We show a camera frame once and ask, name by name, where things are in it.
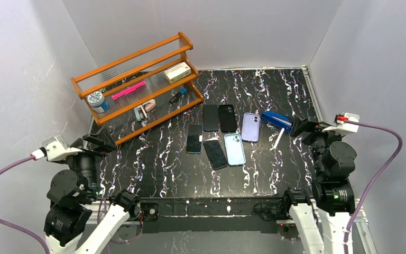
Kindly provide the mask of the black phone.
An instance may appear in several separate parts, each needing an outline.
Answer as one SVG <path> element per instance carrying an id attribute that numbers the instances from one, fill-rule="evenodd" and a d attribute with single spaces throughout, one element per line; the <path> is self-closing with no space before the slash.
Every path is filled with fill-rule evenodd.
<path id="1" fill-rule="evenodd" d="M 228 166 L 227 158 L 218 139 L 205 140 L 203 145 L 212 170 L 219 170 Z"/>
<path id="2" fill-rule="evenodd" d="M 217 131 L 219 129 L 218 106 L 207 104 L 203 106 L 204 131 Z"/>

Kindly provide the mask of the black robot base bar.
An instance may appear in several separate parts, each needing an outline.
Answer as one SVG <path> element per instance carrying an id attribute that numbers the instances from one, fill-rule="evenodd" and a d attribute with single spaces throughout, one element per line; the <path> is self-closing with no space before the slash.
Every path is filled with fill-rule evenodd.
<path id="1" fill-rule="evenodd" d="M 258 231 L 298 240 L 279 197 L 142 198 L 144 233 Z"/>

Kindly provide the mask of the black phone case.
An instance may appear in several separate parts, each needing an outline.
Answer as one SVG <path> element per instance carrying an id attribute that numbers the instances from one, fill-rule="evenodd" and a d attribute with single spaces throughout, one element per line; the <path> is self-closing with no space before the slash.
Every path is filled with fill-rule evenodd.
<path id="1" fill-rule="evenodd" d="M 235 132 L 237 130 L 237 122 L 234 113 L 233 105 L 218 106 L 218 116 L 220 130 L 224 133 Z"/>

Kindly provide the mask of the black blue marker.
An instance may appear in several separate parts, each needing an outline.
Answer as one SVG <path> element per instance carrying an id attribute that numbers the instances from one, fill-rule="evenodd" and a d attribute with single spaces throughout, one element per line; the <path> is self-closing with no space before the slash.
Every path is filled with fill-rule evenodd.
<path id="1" fill-rule="evenodd" d="M 187 92 L 186 88 L 180 89 L 173 97 L 169 100 L 170 104 L 176 103 L 185 93 Z"/>

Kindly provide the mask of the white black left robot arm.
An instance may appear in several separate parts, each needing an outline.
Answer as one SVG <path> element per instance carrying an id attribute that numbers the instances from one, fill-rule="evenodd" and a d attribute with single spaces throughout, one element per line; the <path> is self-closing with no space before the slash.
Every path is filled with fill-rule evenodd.
<path id="1" fill-rule="evenodd" d="M 79 245 L 92 210 L 86 206 L 97 200 L 97 162 L 116 150 L 116 143 L 108 127 L 104 126 L 67 144 L 57 135 L 43 142 L 48 162 L 64 164 L 68 169 L 54 175 L 47 198 L 44 233 L 48 253 L 101 253 L 116 231 L 129 219 L 144 214 L 140 198 L 122 190 L 111 197 L 109 210 L 91 235 Z"/>

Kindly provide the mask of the white pink tape dispenser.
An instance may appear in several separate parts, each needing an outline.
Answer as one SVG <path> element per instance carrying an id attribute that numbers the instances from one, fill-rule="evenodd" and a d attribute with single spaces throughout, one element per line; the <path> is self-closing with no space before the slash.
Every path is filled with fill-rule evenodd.
<path id="1" fill-rule="evenodd" d="M 148 113 L 156 107 L 155 99 L 151 99 L 134 108 L 135 118 L 142 122 L 148 118 Z"/>

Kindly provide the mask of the pink comb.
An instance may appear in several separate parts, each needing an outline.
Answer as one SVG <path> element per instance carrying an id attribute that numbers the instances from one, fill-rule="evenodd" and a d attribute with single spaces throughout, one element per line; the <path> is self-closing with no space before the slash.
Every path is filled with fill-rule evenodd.
<path id="1" fill-rule="evenodd" d="M 137 84 L 134 84 L 134 85 L 128 87 L 127 89 L 125 89 L 121 92 L 113 94 L 111 97 L 113 100 L 117 100 L 117 99 L 121 98 L 122 96 L 128 95 L 128 94 L 136 91 L 138 88 L 144 86 L 145 84 L 146 84 L 146 81 L 139 82 Z"/>

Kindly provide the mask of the blue white jar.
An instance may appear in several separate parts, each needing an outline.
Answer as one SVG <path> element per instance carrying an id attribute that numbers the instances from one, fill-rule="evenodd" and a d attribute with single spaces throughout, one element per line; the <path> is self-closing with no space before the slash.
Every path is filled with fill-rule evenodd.
<path id="1" fill-rule="evenodd" d="M 104 113 L 109 110 L 109 104 L 102 92 L 96 91 L 86 96 L 86 100 L 96 113 Z"/>

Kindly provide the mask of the white pen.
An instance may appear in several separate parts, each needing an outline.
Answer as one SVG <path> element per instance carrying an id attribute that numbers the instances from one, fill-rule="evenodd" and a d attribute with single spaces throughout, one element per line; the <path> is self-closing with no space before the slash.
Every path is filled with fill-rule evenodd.
<path id="1" fill-rule="evenodd" d="M 282 129 L 280 130 L 280 132 L 279 132 L 279 134 L 278 134 L 278 137 L 277 137 L 275 143 L 273 144 L 271 150 L 275 150 L 275 149 L 277 148 L 277 146 L 278 146 L 278 144 L 279 144 L 279 142 L 280 142 L 280 140 L 281 140 L 281 138 L 282 138 L 284 132 L 285 132 L 285 129 L 282 128 Z"/>

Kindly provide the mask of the orange wooden shelf rack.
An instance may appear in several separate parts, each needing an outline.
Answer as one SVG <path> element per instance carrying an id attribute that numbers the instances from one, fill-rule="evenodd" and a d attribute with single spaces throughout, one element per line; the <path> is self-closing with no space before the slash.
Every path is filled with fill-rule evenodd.
<path id="1" fill-rule="evenodd" d="M 191 40 L 179 32 L 78 77 L 71 83 L 117 145 L 202 103 L 198 71 L 187 52 Z"/>

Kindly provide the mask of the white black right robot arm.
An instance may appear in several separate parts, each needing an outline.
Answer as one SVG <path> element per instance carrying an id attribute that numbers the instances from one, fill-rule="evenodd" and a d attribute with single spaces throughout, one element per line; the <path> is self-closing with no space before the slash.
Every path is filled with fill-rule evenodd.
<path id="1" fill-rule="evenodd" d="M 334 125 L 314 117 L 295 117 L 291 137 L 304 135 L 311 148 L 315 178 L 312 202 L 304 190 L 284 192 L 281 210 L 294 220 L 305 253 L 353 253 L 351 225 L 356 209 L 349 181 L 355 170 L 356 151 L 342 141 L 358 131 L 359 115 L 336 115 Z"/>

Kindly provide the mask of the blue stapler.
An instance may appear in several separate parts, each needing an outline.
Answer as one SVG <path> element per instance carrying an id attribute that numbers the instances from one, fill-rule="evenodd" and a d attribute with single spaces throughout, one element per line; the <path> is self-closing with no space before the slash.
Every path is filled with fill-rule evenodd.
<path id="1" fill-rule="evenodd" d="M 293 118 L 285 115 L 278 114 L 272 111 L 265 111 L 261 114 L 261 119 L 274 125 L 278 129 L 284 129 L 286 132 L 291 132 L 293 125 Z"/>

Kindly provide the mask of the white red small box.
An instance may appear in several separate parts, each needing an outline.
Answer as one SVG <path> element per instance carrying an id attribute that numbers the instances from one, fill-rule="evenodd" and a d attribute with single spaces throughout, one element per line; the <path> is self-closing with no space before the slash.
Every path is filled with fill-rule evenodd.
<path id="1" fill-rule="evenodd" d="M 191 68 L 181 62 L 164 71 L 164 75 L 170 84 L 173 84 L 192 73 Z"/>

